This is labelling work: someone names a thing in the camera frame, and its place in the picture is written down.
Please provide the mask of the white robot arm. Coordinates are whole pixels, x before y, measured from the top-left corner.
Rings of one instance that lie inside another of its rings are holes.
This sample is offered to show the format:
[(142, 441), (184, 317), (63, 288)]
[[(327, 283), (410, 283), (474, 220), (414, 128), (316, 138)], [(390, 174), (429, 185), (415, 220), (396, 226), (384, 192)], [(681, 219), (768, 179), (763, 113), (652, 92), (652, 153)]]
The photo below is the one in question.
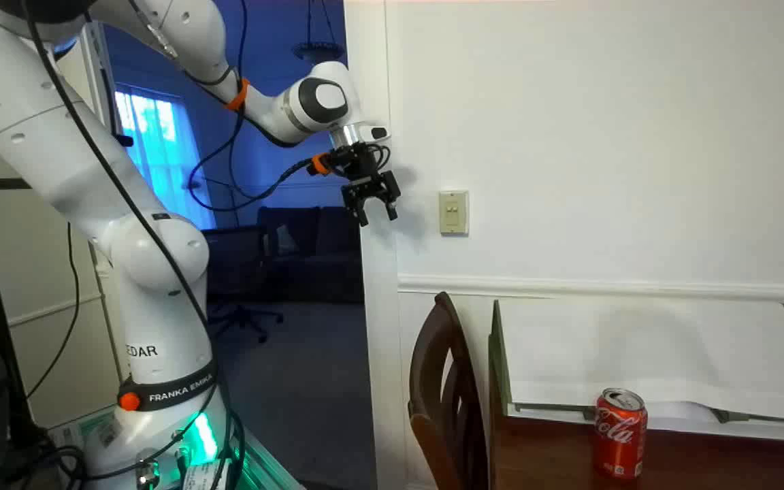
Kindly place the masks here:
[(112, 265), (127, 348), (115, 420), (93, 435), (78, 480), (98, 490), (234, 490), (245, 431), (225, 409), (206, 332), (210, 245), (162, 208), (48, 57), (93, 20), (177, 62), (278, 145), (330, 137), (303, 167), (341, 174), (353, 219), (371, 198), (399, 197), (387, 132), (361, 115), (337, 60), (278, 96), (254, 87), (225, 60), (214, 0), (0, 0), (0, 159)]

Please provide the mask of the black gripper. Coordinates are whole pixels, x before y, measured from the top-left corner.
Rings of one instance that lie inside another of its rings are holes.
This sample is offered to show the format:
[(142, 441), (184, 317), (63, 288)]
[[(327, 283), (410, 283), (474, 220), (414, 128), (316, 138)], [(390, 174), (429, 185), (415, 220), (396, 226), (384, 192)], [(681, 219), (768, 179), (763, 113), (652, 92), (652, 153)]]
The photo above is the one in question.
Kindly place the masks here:
[(324, 156), (324, 163), (346, 179), (343, 201), (358, 226), (366, 226), (364, 201), (384, 201), (390, 220), (396, 220), (394, 198), (399, 197), (394, 174), (387, 168), (391, 151), (379, 141), (357, 141)]

